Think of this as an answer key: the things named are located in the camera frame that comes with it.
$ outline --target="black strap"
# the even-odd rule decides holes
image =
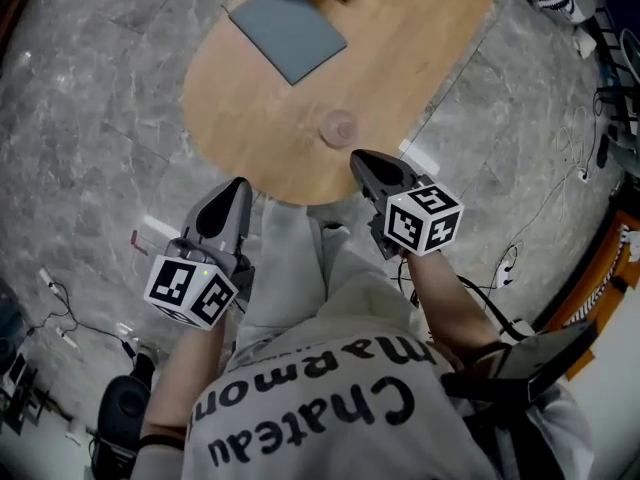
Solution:
[[[142,450],[145,446],[150,446],[152,444],[170,446],[171,448],[184,450],[184,441],[182,439],[178,439],[177,437],[170,437],[170,436],[150,435],[150,436],[144,436],[142,439],[140,439],[140,442],[138,443],[138,452]]]
[[[629,288],[629,284],[619,276],[611,278],[611,284],[616,290],[622,293],[627,293],[627,288]]]
[[[542,431],[522,412],[508,427],[522,480],[564,480],[565,476]]]

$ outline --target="black chair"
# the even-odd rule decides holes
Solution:
[[[98,432],[91,454],[91,469],[96,480],[131,476],[154,370],[151,359],[138,354],[133,371],[116,377],[107,386],[100,403]]]
[[[602,135],[597,165],[603,168],[609,154],[633,178],[640,178],[640,140],[633,133],[640,109],[640,0],[605,0],[587,29],[596,39],[600,63],[609,84],[599,87],[594,98],[610,105],[615,125]]]

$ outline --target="wire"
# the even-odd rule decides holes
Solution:
[[[500,325],[502,325],[502,328],[504,329],[504,331],[511,336],[514,340],[516,341],[522,341],[524,339],[526,339],[528,336],[525,336],[524,334],[519,333],[514,327],[513,325],[511,325],[511,322],[509,322],[509,320],[507,319],[507,317],[505,317],[500,310],[496,307],[496,305],[491,302],[491,299],[489,299],[488,295],[485,295],[484,293],[482,293],[482,291],[480,290],[480,288],[478,288],[475,284],[473,284],[471,281],[469,281],[468,279],[462,277],[462,276],[458,276],[458,279],[460,279],[460,281],[468,286],[469,288],[471,288],[474,292],[476,292],[478,294],[478,296],[484,300],[485,304],[489,306],[489,309],[491,309],[491,312],[494,314],[494,316],[496,317],[496,319],[498,320],[498,322],[500,323]]]
[[[540,214],[542,213],[544,208],[547,206],[547,203],[551,200],[551,198],[555,194],[556,190],[558,190],[560,187],[562,187],[563,190],[564,190],[564,187],[565,187],[566,182],[567,182],[567,177],[568,177],[568,173],[567,173],[567,175],[565,175],[565,177],[562,180],[560,180],[560,182],[555,187],[553,187],[551,192],[549,192],[549,194],[547,195],[545,200],[542,202],[542,205],[540,206],[540,208],[538,209],[536,214],[533,216],[533,218],[529,222],[527,222],[527,224],[525,224],[520,229],[520,231],[518,231],[515,235],[513,235],[511,240],[509,240],[509,244],[507,245],[507,248],[505,249],[504,254],[502,255],[502,257],[500,258],[500,260],[496,264],[496,269],[493,271],[493,276],[491,277],[491,281],[489,283],[491,286],[493,286],[493,282],[496,279],[496,275],[498,274],[498,270],[500,269],[500,265],[502,264],[503,260],[507,257],[507,254],[509,254],[510,249],[514,246],[514,242],[515,242],[516,238],[518,238],[520,235],[522,235],[522,233],[524,233],[527,229],[529,229],[533,225],[533,223],[538,219],[538,217],[540,216]],[[489,293],[487,294],[487,297],[491,296],[491,291],[492,290],[493,290],[493,288],[489,289]]]
[[[245,310],[242,309],[242,306],[240,305],[240,303],[237,300],[234,300],[233,303],[236,305],[236,307],[242,312],[243,315],[246,314]]]
[[[415,288],[411,293],[411,297],[409,297],[409,302],[411,302],[411,304],[413,304],[416,308],[420,307],[420,299],[418,299],[418,292],[416,292]]]
[[[575,131],[576,115],[578,114],[579,110],[582,110],[582,112],[584,114],[584,119],[583,119],[583,125],[582,125],[582,139],[580,140],[580,155],[579,155],[579,157],[576,157],[576,152],[574,150],[573,133]],[[567,131],[567,129],[563,126],[556,132],[556,136],[555,136],[556,151],[564,151],[565,149],[567,149],[567,146],[570,147],[571,148],[571,157],[572,157],[572,160],[573,160],[572,165],[576,165],[576,166],[579,166],[579,167],[582,167],[582,160],[584,158],[584,139],[585,139],[586,123],[587,123],[587,109],[585,107],[583,107],[583,106],[577,107],[573,111],[573,117],[571,118],[571,132]],[[567,144],[567,146],[565,146],[562,149],[560,149],[558,147],[558,139],[560,138],[560,134],[562,132],[564,132],[565,135],[567,136],[568,144]]]
[[[400,260],[400,264],[398,265],[398,277],[396,277],[396,280],[398,281],[398,288],[400,288],[400,293],[402,293],[402,295],[404,295],[404,288],[402,287],[402,267],[406,262],[407,260],[405,259]]]
[[[489,283],[489,287],[487,288],[489,290],[489,292],[487,293],[487,300],[491,300],[491,292],[493,290],[497,290],[498,288],[500,288],[499,286],[493,286],[493,282],[496,280],[496,275],[498,275],[498,270],[500,270],[500,265],[502,265],[502,262],[504,261],[504,259],[507,257],[507,255],[511,256],[511,249],[515,249],[516,251],[516,255],[515,256],[511,256],[513,258],[513,265],[511,265],[511,270],[513,270],[513,268],[516,266],[516,263],[518,262],[518,246],[519,245],[524,245],[524,242],[520,241],[517,244],[509,244],[509,247],[507,247],[507,250],[504,251],[504,254],[502,255],[502,258],[500,258],[500,261],[498,261],[496,269],[493,271],[493,277],[491,278],[491,282]],[[485,304],[484,304],[484,308],[483,311],[487,311],[487,301],[485,300]]]
[[[91,445],[95,445],[97,440],[98,440],[98,438],[94,436],[94,438],[91,441],[89,441],[89,446],[88,446],[88,448],[89,448],[89,460],[91,461],[92,464],[93,464],[93,452],[95,451],[95,446],[94,446],[94,448],[92,450],[91,449]]]
[[[133,363],[133,366],[135,367],[135,361],[133,360],[133,358],[135,357],[135,352],[133,351],[133,349],[131,348],[131,345],[129,345],[125,340],[123,340],[120,336],[109,332],[109,331],[103,331],[102,329],[98,329],[97,327],[93,327],[91,325],[87,325],[84,324],[82,322],[80,322],[75,314],[73,313],[73,310],[71,309],[71,299],[69,297],[69,291],[67,290],[67,287],[59,282],[53,281],[51,283],[52,285],[55,286],[59,286],[60,288],[62,288],[62,291],[64,292],[64,297],[62,297],[60,294],[58,293],[54,293],[54,296],[56,297],[56,299],[58,299],[60,302],[62,302],[62,304],[65,306],[65,308],[67,309],[64,313],[49,313],[47,315],[47,317],[44,319],[44,321],[42,322],[42,324],[35,326],[35,327],[31,327],[28,331],[27,331],[27,336],[31,336],[33,335],[33,333],[37,330],[37,329],[41,329],[45,326],[45,324],[47,323],[47,321],[49,320],[49,318],[56,316],[56,317],[62,317],[62,316],[67,316],[69,315],[71,317],[71,319],[74,322],[74,326],[71,329],[66,329],[62,332],[62,337],[64,337],[65,335],[67,335],[70,332],[76,331],[78,329],[78,327],[83,327],[85,329],[89,329],[91,331],[97,332],[99,334],[104,334],[105,336],[110,336],[116,340],[118,340],[120,342],[120,345],[122,346],[122,348],[124,349],[124,351],[127,353],[127,355],[131,358],[131,362]]]

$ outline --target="gray pants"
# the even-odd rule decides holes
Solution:
[[[228,369],[289,329],[321,316],[383,319],[391,328],[426,339],[423,313],[382,269],[355,252],[349,237],[344,227],[321,231],[304,206],[267,200],[262,258]]]

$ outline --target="gray t-shirt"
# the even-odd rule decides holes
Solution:
[[[184,453],[145,447],[132,478],[499,478],[427,343],[367,332],[264,352],[200,396]]]

